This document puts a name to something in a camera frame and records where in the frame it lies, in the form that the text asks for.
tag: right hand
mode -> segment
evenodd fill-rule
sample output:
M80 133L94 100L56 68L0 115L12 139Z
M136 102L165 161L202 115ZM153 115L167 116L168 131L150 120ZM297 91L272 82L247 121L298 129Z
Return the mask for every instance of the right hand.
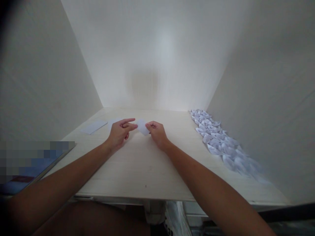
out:
M171 141L168 140L162 124L151 121L146 123L145 127L150 131L153 141L162 151L165 151L172 144Z

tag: paper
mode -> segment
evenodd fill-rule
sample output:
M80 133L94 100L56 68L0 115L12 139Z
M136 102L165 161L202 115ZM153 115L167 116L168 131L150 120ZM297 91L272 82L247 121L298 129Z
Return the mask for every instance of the paper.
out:
M228 155L223 155L223 164L231 171L235 171L235 164Z
M203 141L203 143L205 143L205 144L207 144L208 142L211 141L211 139L213 139L213 137L212 137L210 134L201 133L201 135L202 135L202 134L204 134L202 141Z
M146 121L144 119L137 120L138 130L144 135L147 136L150 131L145 126Z
M254 178L263 184L270 183L262 176L261 165L245 154L237 140L227 135L227 131L220 127L220 121L214 121L204 110L191 110L190 114L198 125L196 131L203 136L202 141L207 145L209 152L222 156L223 163L229 170Z
M95 121L92 124L86 126L85 128L81 129L80 131L87 134L92 134L102 126L106 125L107 121Z
M219 150L217 150L215 147L212 147L212 146L210 146L209 144L207 144L207 146L208 146L208 150L209 150L209 152L211 153L211 154L213 154L213 155L219 155L219 156L221 156L223 153L222 152L220 152Z

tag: wooden table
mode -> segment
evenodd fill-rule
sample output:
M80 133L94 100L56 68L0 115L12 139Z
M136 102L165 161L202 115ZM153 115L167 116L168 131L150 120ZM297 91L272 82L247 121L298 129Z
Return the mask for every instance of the wooden table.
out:
M202 136L195 131L197 125L190 114L182 111L103 108L63 139L75 141L77 145L47 175L100 145L110 133L108 125L92 135L80 132L83 127L96 120L115 118L142 118L162 123L171 142L224 179L252 205L290 204L275 186L262 185L228 170L217 156L209 153ZM150 135L144 136L138 130L130 133L125 145L93 175L77 196L195 201L168 157L157 148Z

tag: pile of paper boats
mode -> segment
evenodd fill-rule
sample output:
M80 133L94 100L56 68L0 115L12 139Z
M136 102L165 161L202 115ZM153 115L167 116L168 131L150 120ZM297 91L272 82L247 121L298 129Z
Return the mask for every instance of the pile of paper boats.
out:
M245 154L238 141L226 134L226 131L220 127L220 121L214 121L204 110L189 112L198 125L196 131L203 136L202 141L207 145L209 152L220 156L229 170L254 178L263 184L270 183L263 177L261 165Z

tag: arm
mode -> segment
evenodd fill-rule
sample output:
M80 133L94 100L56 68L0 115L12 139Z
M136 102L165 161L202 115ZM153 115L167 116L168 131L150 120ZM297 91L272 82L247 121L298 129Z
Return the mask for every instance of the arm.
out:
M128 123L134 120L114 123L103 144L13 196L8 208L20 232L33 233L78 192L111 154L123 146L129 132L137 128Z
M274 232L251 205L215 173L172 144L164 127L146 124L152 139L172 161L204 212L226 235L273 235Z

